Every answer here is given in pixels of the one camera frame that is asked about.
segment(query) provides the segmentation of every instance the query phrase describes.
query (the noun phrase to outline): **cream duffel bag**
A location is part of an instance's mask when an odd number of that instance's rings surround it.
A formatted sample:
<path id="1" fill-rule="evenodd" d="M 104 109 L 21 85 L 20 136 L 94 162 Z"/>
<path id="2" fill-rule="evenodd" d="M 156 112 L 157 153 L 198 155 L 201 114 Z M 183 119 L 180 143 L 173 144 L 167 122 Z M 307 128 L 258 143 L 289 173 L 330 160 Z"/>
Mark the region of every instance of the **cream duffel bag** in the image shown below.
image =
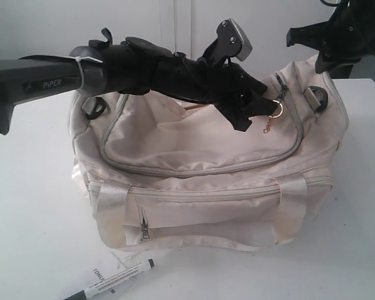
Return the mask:
<path id="1" fill-rule="evenodd" d="M 328 166 L 348 128 L 333 82 L 314 63 L 293 62 L 262 80 L 281 115 L 252 117 L 247 132 L 214 106 L 185 109 L 153 91 L 102 95 L 103 114 L 89 120 L 97 99 L 76 93 L 75 171 L 103 242 L 123 251 L 255 251 L 294 239 L 331 190 Z"/>

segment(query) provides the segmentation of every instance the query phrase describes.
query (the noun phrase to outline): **white table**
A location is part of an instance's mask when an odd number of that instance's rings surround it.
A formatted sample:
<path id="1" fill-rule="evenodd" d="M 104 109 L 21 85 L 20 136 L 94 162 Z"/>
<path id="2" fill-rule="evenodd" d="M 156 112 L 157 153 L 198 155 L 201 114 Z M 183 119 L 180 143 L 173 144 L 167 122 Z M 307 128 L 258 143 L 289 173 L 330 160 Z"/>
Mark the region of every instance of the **white table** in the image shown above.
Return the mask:
<path id="1" fill-rule="evenodd" d="M 375 84 L 336 85 L 351 124 L 318 218 L 291 244 L 256 254 L 152 253 L 156 267 L 123 299 L 375 299 Z M 0 299 L 62 299 L 85 287 L 79 275 L 108 252 L 71 180 L 69 98 L 17 107 L 0 136 Z"/>

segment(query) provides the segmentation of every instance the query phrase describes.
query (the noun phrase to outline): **metal ring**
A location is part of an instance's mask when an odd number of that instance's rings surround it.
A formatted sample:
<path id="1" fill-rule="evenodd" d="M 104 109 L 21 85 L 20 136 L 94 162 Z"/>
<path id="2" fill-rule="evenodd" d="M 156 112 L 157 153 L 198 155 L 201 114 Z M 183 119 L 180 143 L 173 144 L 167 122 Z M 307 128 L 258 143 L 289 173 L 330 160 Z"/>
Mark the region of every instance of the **metal ring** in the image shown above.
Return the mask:
<path id="1" fill-rule="evenodd" d="M 280 116 L 282 116 L 282 114 L 283 114 L 283 105 L 282 105 L 282 103 L 281 103 L 280 101 L 278 101 L 278 100 L 272 100 L 272 101 L 274 101 L 275 103 L 278 103 L 278 104 L 279 104 L 279 106 L 281 107 L 281 112 L 280 112 L 279 114 L 277 114 L 276 116 L 268 116 L 268 117 L 271 118 L 271 119 L 277 119 L 277 118 L 279 118 Z"/>

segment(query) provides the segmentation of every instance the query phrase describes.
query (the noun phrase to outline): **whiteboard marker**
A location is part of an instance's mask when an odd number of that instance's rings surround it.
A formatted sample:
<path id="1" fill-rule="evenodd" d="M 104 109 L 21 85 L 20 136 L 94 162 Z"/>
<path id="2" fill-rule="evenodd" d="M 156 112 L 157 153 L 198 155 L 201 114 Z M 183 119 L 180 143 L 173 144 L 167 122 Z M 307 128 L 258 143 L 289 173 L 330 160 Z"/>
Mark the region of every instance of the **whiteboard marker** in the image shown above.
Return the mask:
<path id="1" fill-rule="evenodd" d="M 108 291 L 112 289 L 113 287 L 117 286 L 120 283 L 123 283 L 124 281 L 127 281 L 129 278 L 142 273 L 144 271 L 150 270 L 154 267 L 154 262 L 152 259 L 148 259 L 144 262 L 139 262 L 138 264 L 134 265 L 133 267 L 130 267 L 129 269 L 126 269 L 123 272 L 120 272 L 118 274 L 115 274 L 111 277 L 108 277 L 107 279 L 93 284 L 92 286 L 88 287 L 87 289 L 84 289 L 83 291 L 80 291 L 76 293 L 75 295 L 72 295 L 71 297 L 66 298 L 65 300 L 87 300 L 92 298 L 93 296 Z"/>

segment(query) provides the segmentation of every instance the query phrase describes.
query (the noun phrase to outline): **white zip tie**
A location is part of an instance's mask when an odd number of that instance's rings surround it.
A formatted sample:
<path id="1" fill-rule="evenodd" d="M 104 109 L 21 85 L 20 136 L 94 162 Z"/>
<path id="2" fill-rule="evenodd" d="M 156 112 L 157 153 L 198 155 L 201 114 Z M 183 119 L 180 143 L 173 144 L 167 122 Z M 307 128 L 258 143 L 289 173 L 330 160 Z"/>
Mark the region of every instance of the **white zip tie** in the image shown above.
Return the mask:
<path id="1" fill-rule="evenodd" d="M 94 57 L 91 57 L 91 56 L 84 56 L 84 57 L 81 57 L 81 56 L 66 56 L 66 58 L 75 59 L 75 61 L 77 63 L 77 66 L 79 68 L 79 72 L 81 73 L 81 86 L 79 87 L 79 89 L 82 89 L 83 86 L 85 85 L 85 74 L 83 72 L 81 61 L 96 61 L 97 63 L 101 63 L 101 64 L 103 63 L 100 59 L 97 59 L 97 58 L 94 58 Z"/>

